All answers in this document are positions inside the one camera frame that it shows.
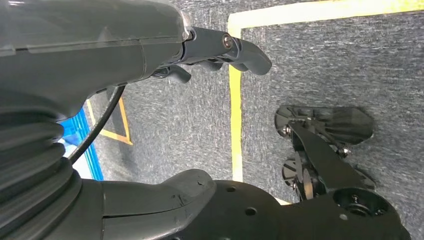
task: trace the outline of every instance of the bolt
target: bolt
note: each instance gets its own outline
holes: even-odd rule
[[[351,152],[352,151],[346,146],[337,150],[338,155],[340,155],[342,158],[346,158],[349,154],[351,154]]]
[[[357,204],[359,201],[359,197],[357,195],[352,195],[353,201]]]
[[[282,133],[283,133],[284,135],[290,136],[290,134],[292,133],[292,129],[289,127],[289,125],[285,125],[285,126],[282,128]]]
[[[378,209],[377,210],[377,212],[375,213],[375,215],[377,215],[377,216],[381,216],[381,215],[383,215],[384,214],[384,210],[382,210],[382,209]]]
[[[226,49],[231,49],[233,47],[233,39],[228,33],[222,36],[222,44]]]

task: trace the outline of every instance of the blue object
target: blue object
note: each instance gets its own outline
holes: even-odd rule
[[[67,143],[75,146],[78,146],[90,132],[86,114],[82,108],[77,115],[62,122],[61,125],[64,128],[63,139]],[[100,168],[99,158],[97,157],[93,144],[88,147],[84,155],[92,178],[94,180],[103,181],[102,169]]]

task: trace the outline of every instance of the gray carpet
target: gray carpet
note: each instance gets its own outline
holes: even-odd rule
[[[173,1],[197,27],[226,30],[228,16],[297,1]],[[293,152],[274,127],[281,104],[360,106],[376,122],[372,139],[346,160],[377,180],[413,239],[424,238],[424,13],[354,17],[246,29],[242,35],[273,61],[269,74],[242,77],[242,153],[247,183],[295,201],[281,177]],[[106,180],[156,184],[183,170],[231,179],[228,67],[186,67],[192,80],[147,79],[127,86],[133,146],[99,136]],[[107,93],[92,100],[101,114]],[[119,109],[106,126],[123,135]]]

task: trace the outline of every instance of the black cable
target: black cable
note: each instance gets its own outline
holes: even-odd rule
[[[100,120],[94,125],[93,129],[88,133],[88,135],[84,138],[81,144],[72,152],[72,154],[68,157],[69,161],[74,164],[83,153],[89,148],[89,146],[93,143],[94,139],[99,135],[100,131],[105,126],[108,119],[111,117],[114,112],[115,107],[117,106],[119,99],[124,92],[125,85],[118,86],[113,91],[112,96],[110,97],[109,103],[107,105],[106,110],[101,116]]]

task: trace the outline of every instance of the yellow floor marking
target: yellow floor marking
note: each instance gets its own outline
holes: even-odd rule
[[[279,198],[276,198],[276,197],[274,197],[274,198],[275,198],[275,200],[277,200],[277,202],[278,202],[280,205],[290,205],[290,204],[291,204],[290,202],[287,202],[287,201],[281,200],[281,199],[279,199]]]
[[[87,99],[86,103],[88,108],[88,114],[90,115],[90,118],[91,118],[91,123],[94,126],[96,124],[96,119],[94,117],[92,103],[90,99]],[[130,130],[128,127],[127,115],[125,114],[124,101],[122,100],[122,97],[119,99],[119,109],[120,109],[120,114],[122,117],[123,128],[125,129],[125,136],[119,135],[117,133],[114,133],[105,129],[102,129],[99,134],[132,146],[133,143],[130,140]]]
[[[424,10],[424,0],[327,0],[300,2],[230,14],[228,33],[241,38],[242,29],[278,24],[343,19]],[[243,182],[242,74],[229,68],[231,97],[232,179]]]

